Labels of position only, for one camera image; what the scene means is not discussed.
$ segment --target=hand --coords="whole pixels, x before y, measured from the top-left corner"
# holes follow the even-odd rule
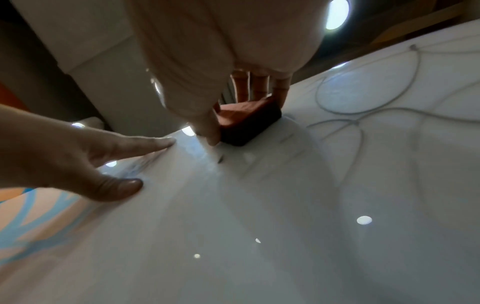
[[[101,174],[96,167],[165,149],[174,138],[126,137],[0,106],[0,187],[54,187],[98,201],[137,193],[139,179]]]
[[[318,49],[328,0],[125,0],[171,112],[208,143],[220,141],[212,110],[230,74],[238,102],[267,95],[282,106],[292,73]],[[249,97],[249,73],[253,96]]]

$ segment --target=white glossy surface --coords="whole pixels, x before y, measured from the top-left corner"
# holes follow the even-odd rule
[[[414,57],[397,54],[412,43],[480,50],[476,35],[479,22],[464,24],[296,84],[284,117],[242,148],[176,132],[137,197],[104,206],[0,292],[35,304],[480,302],[479,124],[315,102],[326,77],[332,107],[377,107],[408,83]],[[479,87],[458,91],[480,81],[480,53],[421,56],[389,107],[480,120]],[[358,121],[313,125],[330,119]],[[364,215],[373,221],[359,225]]]

